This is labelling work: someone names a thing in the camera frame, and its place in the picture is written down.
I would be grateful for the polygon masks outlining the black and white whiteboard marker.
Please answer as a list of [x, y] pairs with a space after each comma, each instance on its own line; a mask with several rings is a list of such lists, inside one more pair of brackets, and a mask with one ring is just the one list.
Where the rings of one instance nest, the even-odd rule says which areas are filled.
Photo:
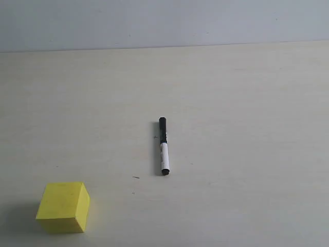
[[161, 158], [161, 174], [169, 175], [169, 151], [167, 141], [167, 120], [165, 117], [159, 118], [159, 138], [160, 138], [160, 158]]

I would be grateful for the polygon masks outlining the yellow foam cube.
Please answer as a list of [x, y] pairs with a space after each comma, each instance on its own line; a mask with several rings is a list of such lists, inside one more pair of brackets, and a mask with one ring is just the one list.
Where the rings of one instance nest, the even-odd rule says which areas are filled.
[[89, 206], [90, 196], [84, 183], [48, 183], [35, 219], [50, 234], [83, 233]]

